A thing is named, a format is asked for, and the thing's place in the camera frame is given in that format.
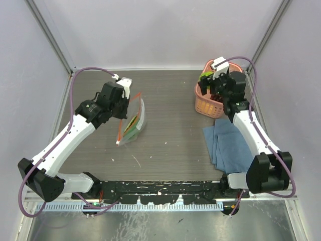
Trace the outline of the green custard apple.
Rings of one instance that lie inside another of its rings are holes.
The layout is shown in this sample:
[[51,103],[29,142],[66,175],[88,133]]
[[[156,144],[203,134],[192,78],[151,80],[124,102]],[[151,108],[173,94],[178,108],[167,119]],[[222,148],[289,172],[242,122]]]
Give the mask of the green custard apple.
[[202,78],[209,77],[209,76],[211,76],[213,74],[214,73],[212,71],[203,72],[199,77],[199,81],[201,81]]

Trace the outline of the clear red zip top bag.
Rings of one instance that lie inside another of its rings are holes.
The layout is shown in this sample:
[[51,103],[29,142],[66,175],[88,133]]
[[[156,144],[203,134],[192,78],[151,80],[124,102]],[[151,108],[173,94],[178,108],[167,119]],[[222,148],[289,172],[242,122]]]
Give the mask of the clear red zip top bag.
[[136,140],[145,127],[145,104],[141,92],[129,101],[127,119],[121,119],[116,145],[122,146]]

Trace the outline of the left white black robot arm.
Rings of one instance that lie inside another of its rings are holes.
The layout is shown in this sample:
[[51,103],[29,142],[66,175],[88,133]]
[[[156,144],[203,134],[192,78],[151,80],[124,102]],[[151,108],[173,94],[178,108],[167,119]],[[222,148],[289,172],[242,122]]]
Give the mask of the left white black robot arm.
[[131,85],[128,78],[105,83],[95,99],[80,103],[73,120],[46,148],[32,160],[19,161],[18,169],[27,186],[45,202],[63,193],[82,192],[89,199],[99,196],[99,181],[90,173],[62,174],[59,170],[76,147],[111,117],[126,118]]

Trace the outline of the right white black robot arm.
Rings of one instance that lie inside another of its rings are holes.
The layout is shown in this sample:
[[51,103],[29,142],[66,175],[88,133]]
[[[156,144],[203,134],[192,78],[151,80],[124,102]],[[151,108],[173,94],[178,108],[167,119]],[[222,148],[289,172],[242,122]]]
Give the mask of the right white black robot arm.
[[290,198],[296,192],[291,174],[292,156],[268,137],[245,98],[242,72],[204,72],[199,77],[201,95],[221,98],[228,119],[203,128],[211,162],[226,173],[220,192],[230,198],[238,189]]

